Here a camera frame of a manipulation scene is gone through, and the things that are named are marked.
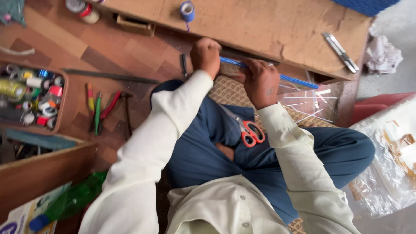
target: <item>hammer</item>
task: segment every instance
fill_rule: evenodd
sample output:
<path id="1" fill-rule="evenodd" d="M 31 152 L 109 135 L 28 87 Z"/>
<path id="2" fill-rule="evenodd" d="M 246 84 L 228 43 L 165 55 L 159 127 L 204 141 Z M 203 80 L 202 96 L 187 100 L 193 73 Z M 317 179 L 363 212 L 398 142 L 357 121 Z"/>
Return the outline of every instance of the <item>hammer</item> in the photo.
<path id="1" fill-rule="evenodd" d="M 131 137 L 131 128 L 130 128 L 130 118 L 129 118 L 129 109 L 127 104 L 127 98 L 131 97 L 132 95 L 126 92 L 122 92 L 120 97 L 123 98 L 123 109 L 124 109 L 124 138 L 126 141 Z"/>

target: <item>tattoo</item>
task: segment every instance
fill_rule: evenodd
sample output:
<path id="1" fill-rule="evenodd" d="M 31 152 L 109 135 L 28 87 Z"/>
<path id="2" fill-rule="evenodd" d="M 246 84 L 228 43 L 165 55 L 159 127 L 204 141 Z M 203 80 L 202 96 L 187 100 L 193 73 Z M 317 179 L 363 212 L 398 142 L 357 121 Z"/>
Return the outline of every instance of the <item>tattoo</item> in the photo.
<path id="1" fill-rule="evenodd" d="M 273 94 L 275 94 L 275 88 L 271 87 L 267 90 L 266 95 L 273 95 Z"/>

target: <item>green-handled screwdriver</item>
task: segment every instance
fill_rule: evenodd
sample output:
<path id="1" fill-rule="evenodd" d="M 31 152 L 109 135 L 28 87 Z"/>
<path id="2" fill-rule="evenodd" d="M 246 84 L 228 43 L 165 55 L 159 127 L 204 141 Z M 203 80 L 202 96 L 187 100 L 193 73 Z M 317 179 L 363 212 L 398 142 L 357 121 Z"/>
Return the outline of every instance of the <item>green-handled screwdriver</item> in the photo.
<path id="1" fill-rule="evenodd" d="M 97 104 L 95 107 L 95 134 L 98 135 L 98 125 L 100 124 L 100 107 L 101 107 L 101 91 L 97 93 Z"/>

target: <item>person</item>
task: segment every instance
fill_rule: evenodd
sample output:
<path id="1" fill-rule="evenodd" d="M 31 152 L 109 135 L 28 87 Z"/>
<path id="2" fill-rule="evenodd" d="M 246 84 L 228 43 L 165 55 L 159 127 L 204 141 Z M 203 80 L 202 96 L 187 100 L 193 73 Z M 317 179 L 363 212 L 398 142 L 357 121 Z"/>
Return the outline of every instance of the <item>person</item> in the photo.
<path id="1" fill-rule="evenodd" d="M 276 67 L 246 60 L 252 74 L 244 88 L 267 131 L 263 143 L 247 148 L 237 122 L 206 96 L 220 49 L 199 40 L 191 51 L 192 76 L 153 90 L 151 113 L 118 150 L 79 233 L 158 233 L 155 182 L 165 166 L 172 188 L 168 234 L 290 233 L 286 225 L 298 216 L 306 233 L 359 233 L 339 188 L 371 163 L 371 140 L 351 129 L 299 128 L 276 103 Z M 226 107 L 254 120 L 251 108 Z"/>

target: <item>wooden table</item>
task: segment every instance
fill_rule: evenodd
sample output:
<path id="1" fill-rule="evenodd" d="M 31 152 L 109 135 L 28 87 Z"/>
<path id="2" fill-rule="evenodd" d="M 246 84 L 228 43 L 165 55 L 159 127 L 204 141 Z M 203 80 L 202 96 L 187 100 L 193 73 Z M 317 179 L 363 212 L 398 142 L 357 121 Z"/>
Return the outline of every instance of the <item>wooden table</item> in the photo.
<path id="1" fill-rule="evenodd" d="M 105 0 L 101 6 L 174 30 L 186 31 L 184 0 Z M 191 33 L 254 55 L 338 80 L 353 80 L 322 32 L 332 33 L 362 65 L 370 17 L 330 0 L 193 0 Z"/>

